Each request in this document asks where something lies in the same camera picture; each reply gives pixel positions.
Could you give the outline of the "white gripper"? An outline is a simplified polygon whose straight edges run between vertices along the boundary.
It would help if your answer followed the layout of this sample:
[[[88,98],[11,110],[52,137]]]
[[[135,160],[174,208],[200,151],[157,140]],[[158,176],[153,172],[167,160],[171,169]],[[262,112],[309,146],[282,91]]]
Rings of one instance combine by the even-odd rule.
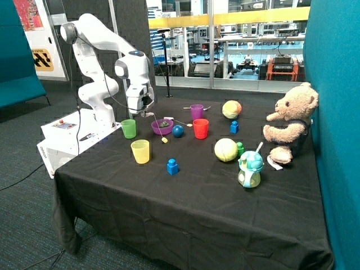
[[[154,90],[150,84],[131,84],[126,91],[126,97],[129,113],[141,113],[142,117],[154,116],[153,112],[147,112],[154,105]]]

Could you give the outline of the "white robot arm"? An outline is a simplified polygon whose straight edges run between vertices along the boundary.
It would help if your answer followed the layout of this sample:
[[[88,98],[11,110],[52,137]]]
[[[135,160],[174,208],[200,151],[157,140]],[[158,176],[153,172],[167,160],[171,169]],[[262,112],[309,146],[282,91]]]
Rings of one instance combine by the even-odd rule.
[[[149,76],[150,60],[144,52],[136,50],[90,13],[62,24],[60,34],[72,45],[80,72],[92,80],[79,88],[78,95],[92,108],[98,126],[115,126],[113,107],[104,100],[115,95],[122,83],[127,83],[129,113],[151,114],[155,95]]]

